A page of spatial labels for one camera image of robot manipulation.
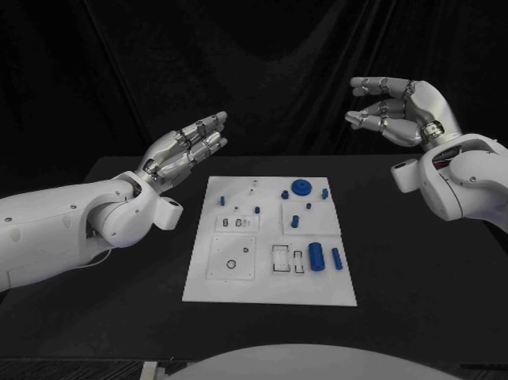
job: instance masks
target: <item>table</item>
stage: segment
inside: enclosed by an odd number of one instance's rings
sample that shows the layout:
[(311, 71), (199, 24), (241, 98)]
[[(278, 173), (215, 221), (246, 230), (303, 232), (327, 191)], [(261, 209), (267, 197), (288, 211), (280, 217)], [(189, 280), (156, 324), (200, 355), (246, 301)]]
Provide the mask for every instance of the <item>table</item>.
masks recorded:
[[(414, 155), (213, 157), (167, 196), (174, 231), (151, 229), (104, 264), (13, 289), (0, 358), (202, 360), (264, 344), (362, 348), (419, 363), (508, 363), (508, 256), (484, 224), (444, 222), (391, 167)], [(136, 169), (102, 158), (86, 178)], [(329, 177), (359, 306), (183, 302), (209, 176)]]

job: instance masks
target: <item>white board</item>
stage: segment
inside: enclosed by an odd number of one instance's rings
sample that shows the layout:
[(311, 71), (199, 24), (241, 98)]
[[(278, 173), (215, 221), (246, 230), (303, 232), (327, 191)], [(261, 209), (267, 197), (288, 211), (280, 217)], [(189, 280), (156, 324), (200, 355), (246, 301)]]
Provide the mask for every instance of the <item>white board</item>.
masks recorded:
[[(313, 191), (298, 196), (291, 189), (297, 179), (210, 177), (185, 301), (357, 305), (329, 180), (303, 178)], [(288, 199), (281, 197), (284, 190)], [(297, 228), (294, 215), (300, 217)], [(323, 246), (326, 269), (320, 272), (310, 265), (313, 242)], [(342, 270), (336, 268), (333, 248), (339, 250)]]

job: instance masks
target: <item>white round object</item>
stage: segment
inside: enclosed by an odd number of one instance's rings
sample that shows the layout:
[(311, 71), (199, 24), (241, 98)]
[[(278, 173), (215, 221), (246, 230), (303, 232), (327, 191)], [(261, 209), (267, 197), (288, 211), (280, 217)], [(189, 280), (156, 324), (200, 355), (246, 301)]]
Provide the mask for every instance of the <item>white round object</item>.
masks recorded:
[(196, 378), (457, 380), (444, 372), (393, 356), (314, 344), (245, 348), (196, 363), (172, 376), (173, 380)]

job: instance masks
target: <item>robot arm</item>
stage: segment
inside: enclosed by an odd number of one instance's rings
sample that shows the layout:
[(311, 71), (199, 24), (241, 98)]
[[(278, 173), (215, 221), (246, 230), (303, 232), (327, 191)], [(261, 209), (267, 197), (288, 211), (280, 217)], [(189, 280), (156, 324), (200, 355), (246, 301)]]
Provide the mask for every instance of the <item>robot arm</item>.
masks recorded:
[(353, 78), (353, 95), (392, 99), (350, 111), (353, 129), (378, 131), (401, 146), (421, 145), (425, 154), (391, 169), (402, 192), (421, 190), (444, 220), (483, 219), (508, 233), (508, 149), (497, 140), (464, 135), (451, 107), (428, 82)]
[(161, 193), (228, 144), (228, 114), (197, 121), (151, 145), (136, 172), (0, 199), (0, 291), (48, 279), (99, 253), (128, 247), (151, 224), (173, 230), (183, 207)]

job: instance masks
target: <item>small blue part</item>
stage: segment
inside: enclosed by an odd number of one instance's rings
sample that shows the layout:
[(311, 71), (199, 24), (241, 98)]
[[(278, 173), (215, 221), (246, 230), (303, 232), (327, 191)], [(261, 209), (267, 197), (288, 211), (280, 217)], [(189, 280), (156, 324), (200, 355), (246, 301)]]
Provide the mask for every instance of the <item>small blue part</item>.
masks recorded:
[(298, 196), (306, 196), (311, 193), (311, 183), (307, 180), (295, 180), (293, 182), (293, 191)]
[(323, 246), (320, 243), (308, 245), (308, 262), (311, 263), (311, 270), (316, 272), (326, 270), (326, 257), (323, 256)]
[(297, 215), (293, 216), (293, 228), (298, 228), (300, 217)]
[(336, 269), (340, 271), (343, 270), (343, 265), (342, 265), (340, 252), (337, 251), (337, 248), (332, 249), (332, 255), (334, 256)]

